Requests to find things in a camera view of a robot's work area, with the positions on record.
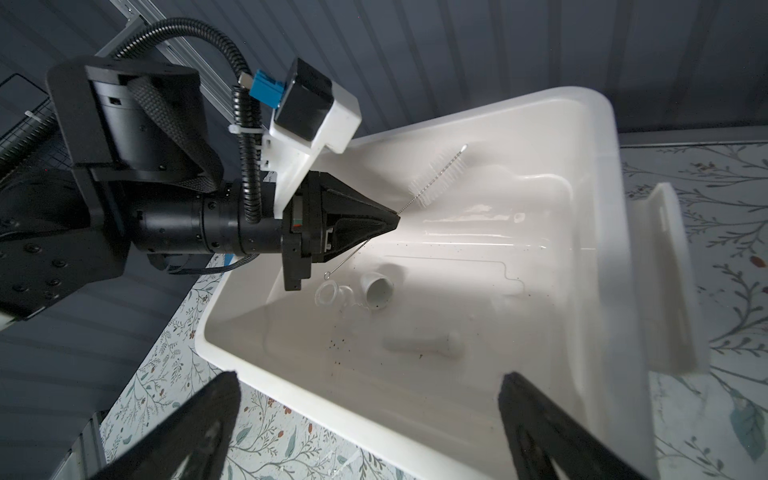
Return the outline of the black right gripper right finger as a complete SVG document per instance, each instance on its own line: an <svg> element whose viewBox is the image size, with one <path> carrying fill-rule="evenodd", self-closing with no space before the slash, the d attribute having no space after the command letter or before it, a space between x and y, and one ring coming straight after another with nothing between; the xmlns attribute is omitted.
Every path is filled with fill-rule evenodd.
<svg viewBox="0 0 768 480"><path fill-rule="evenodd" d="M518 372L504 376L498 409L519 479L642 479Z"/></svg>

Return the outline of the white plastic storage bin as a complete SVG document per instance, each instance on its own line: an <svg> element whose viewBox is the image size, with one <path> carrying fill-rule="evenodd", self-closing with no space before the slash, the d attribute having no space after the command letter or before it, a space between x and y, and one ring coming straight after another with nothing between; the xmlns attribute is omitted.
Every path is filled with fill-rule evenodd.
<svg viewBox="0 0 768 480"><path fill-rule="evenodd" d="M668 183L625 195L610 102L561 87L353 141L318 160L399 211L429 163L462 145L466 170L358 253L312 268L298 292L279 258L226 274L197 353L305 417L430 479L514 474L497 397L518 372L648 477L656 477L649 375L703 372L681 208ZM360 278L394 284L370 310ZM326 280L357 303L318 307ZM458 333L461 358L391 352L385 337Z"/></svg>

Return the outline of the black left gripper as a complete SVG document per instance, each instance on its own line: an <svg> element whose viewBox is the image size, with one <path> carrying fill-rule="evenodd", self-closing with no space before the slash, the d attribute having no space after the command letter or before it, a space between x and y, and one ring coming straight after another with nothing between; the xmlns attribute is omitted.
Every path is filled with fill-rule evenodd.
<svg viewBox="0 0 768 480"><path fill-rule="evenodd" d="M262 217L250 221L245 188L236 180L213 193L177 186L139 183L128 189L128 235L160 271L172 275L224 273L226 267L193 267L195 255L232 254L239 268L259 255L279 254L284 286L298 291L311 276L313 257L322 252L316 234L322 227L321 174L310 172L289 201L282 217L272 211L276 184L264 182ZM396 229L400 216L329 173L323 174L323 212L339 218L330 233L326 263L366 240Z"/></svg>

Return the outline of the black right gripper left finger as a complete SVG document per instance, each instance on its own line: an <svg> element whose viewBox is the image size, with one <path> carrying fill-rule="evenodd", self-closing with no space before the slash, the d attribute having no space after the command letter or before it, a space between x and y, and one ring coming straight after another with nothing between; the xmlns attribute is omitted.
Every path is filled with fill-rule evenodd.
<svg viewBox="0 0 768 480"><path fill-rule="evenodd" d="M219 479L234 431L241 388L233 371L211 380L96 479Z"/></svg>

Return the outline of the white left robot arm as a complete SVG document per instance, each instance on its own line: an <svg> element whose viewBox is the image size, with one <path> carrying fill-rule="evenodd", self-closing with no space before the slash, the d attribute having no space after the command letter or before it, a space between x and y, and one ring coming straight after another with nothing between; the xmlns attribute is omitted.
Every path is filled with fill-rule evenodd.
<svg viewBox="0 0 768 480"><path fill-rule="evenodd" d="M296 60L264 128L258 79L234 67L233 181L209 145L196 70L124 55L48 72L51 106L32 116L30 145L1 153L3 325L121 276L131 249L161 270L177 255L278 254L297 291L313 264L396 229L395 211L314 169L322 151L345 151L356 98Z"/></svg>

